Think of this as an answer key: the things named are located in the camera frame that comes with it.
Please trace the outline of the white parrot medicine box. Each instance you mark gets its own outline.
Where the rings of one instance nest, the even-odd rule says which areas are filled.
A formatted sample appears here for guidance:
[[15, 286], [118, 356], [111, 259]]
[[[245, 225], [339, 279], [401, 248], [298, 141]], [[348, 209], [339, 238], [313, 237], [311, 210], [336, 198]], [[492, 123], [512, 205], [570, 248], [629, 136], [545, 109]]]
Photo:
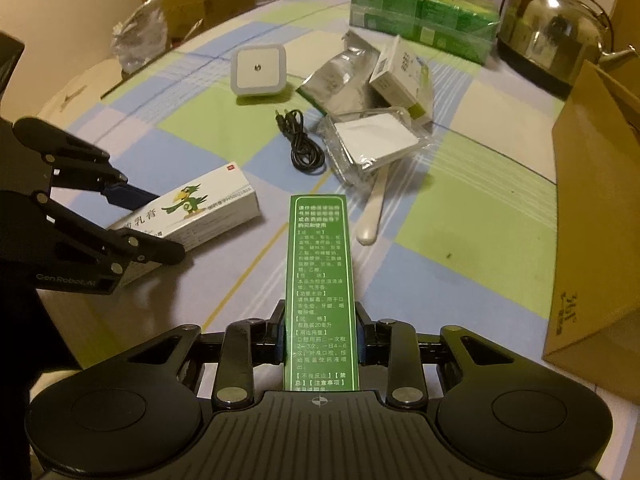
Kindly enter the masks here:
[[190, 250], [260, 217], [254, 188], [236, 162], [227, 162], [115, 222]]

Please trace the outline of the white square night light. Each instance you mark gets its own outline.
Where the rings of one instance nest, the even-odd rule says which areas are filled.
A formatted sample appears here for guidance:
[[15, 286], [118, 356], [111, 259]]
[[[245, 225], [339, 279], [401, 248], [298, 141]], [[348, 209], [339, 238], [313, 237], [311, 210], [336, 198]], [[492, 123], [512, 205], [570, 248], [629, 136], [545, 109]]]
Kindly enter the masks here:
[[275, 96], [286, 86], [286, 51], [282, 44], [254, 44], [236, 49], [230, 84], [236, 96]]

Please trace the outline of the white plastic spoon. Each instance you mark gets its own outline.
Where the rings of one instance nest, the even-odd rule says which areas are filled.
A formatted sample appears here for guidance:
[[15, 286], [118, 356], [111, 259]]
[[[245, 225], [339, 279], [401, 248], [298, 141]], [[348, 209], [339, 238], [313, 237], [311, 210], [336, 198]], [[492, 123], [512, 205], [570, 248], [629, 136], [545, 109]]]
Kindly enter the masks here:
[[376, 173], [371, 193], [356, 224], [356, 239], [362, 246], [371, 246], [378, 238], [378, 226], [384, 204], [384, 195], [390, 166], [381, 167]]

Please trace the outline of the crumpled plastic bag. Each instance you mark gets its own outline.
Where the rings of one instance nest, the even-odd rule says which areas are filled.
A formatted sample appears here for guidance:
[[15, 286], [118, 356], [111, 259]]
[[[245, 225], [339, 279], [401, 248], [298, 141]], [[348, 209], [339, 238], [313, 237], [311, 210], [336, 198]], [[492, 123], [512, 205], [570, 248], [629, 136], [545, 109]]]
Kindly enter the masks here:
[[165, 0], [146, 0], [126, 21], [113, 27], [111, 50], [122, 72], [132, 75], [166, 51]]

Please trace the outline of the checkered tablecloth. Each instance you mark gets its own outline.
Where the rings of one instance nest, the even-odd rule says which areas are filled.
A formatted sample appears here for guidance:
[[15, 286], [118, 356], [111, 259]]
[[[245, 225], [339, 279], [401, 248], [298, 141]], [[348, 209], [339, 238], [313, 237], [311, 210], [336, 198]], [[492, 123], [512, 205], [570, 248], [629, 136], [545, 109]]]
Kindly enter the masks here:
[[[343, 185], [331, 171], [295, 170], [274, 121], [297, 108], [314, 127], [319, 113], [295, 90], [241, 103], [230, 89], [231, 55], [243, 44], [282, 44], [297, 86], [341, 51], [348, 17], [347, 0], [280, 0], [168, 53], [66, 120], [140, 188], [163, 194], [237, 162], [260, 207], [178, 266], [110, 296], [44, 292], [83, 366], [183, 323], [216, 332], [270, 315], [284, 295], [292, 196]], [[539, 360], [556, 245], [551, 129], [562, 102], [498, 58], [480, 66], [418, 52], [435, 87], [432, 142], [390, 170], [376, 242], [352, 245], [356, 296], [374, 318], [431, 334], [461, 325]]]

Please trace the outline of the clear packet white pad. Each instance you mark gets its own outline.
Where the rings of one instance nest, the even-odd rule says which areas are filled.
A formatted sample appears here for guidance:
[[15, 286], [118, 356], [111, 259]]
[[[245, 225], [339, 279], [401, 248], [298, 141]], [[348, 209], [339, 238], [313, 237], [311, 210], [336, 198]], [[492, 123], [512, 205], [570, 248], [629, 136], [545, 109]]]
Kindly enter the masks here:
[[375, 173], [431, 144], [431, 126], [417, 125], [401, 107], [326, 115], [317, 132], [329, 164], [344, 185], [364, 190]]

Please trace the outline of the brown cardboard box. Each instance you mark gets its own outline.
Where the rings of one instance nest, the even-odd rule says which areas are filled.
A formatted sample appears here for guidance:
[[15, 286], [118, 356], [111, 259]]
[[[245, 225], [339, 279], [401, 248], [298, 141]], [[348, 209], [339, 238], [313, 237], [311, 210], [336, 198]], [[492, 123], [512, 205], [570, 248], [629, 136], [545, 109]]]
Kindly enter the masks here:
[[639, 100], [585, 62], [552, 128], [558, 227], [544, 359], [639, 400]]

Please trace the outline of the silver foil bag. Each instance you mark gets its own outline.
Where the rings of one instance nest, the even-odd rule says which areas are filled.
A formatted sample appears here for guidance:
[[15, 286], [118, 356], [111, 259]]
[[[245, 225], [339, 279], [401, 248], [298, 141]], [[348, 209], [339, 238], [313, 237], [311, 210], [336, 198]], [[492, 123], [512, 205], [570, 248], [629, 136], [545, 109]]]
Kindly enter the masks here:
[[353, 30], [346, 32], [343, 46], [341, 53], [307, 77], [296, 92], [323, 115], [389, 107], [369, 82], [381, 52]]

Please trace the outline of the white green medicine box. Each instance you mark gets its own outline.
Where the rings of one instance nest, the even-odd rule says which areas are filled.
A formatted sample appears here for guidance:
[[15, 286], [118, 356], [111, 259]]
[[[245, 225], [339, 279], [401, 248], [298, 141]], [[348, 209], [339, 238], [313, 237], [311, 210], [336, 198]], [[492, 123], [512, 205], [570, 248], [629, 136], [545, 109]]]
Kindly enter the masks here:
[[417, 126], [433, 121], [434, 88], [430, 70], [401, 36], [396, 36], [382, 51], [369, 84], [390, 106], [404, 108]]

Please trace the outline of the green tissue pack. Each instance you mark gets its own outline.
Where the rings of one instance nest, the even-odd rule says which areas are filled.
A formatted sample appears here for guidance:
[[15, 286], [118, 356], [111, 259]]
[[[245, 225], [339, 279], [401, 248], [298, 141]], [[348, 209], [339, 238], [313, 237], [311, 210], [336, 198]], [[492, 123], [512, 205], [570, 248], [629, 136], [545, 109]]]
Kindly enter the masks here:
[[349, 23], [483, 65], [499, 13], [491, 0], [352, 0]]

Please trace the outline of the stainless steel kettle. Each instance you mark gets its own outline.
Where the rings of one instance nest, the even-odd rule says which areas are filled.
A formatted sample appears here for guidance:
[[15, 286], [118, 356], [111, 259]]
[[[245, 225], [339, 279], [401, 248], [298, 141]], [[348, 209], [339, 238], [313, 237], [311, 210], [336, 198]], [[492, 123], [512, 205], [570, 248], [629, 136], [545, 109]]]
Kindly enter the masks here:
[[586, 61], [608, 72], [638, 58], [614, 51], [610, 17], [596, 0], [502, 0], [497, 52], [536, 86], [564, 99]]

